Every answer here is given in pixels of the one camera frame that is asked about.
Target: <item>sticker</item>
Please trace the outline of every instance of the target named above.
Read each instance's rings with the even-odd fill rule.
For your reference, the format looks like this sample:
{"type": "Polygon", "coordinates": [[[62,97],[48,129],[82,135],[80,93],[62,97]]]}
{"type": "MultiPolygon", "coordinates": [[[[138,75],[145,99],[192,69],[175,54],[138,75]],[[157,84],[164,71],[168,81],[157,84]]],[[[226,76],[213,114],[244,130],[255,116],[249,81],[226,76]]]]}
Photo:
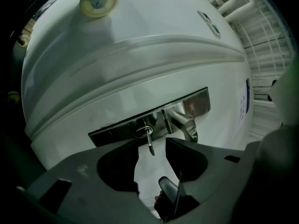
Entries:
{"type": "Polygon", "coordinates": [[[246,82],[239,90],[237,96],[237,116],[235,121],[234,136],[238,133],[245,121],[246,109],[247,109],[247,85],[246,82]]]}

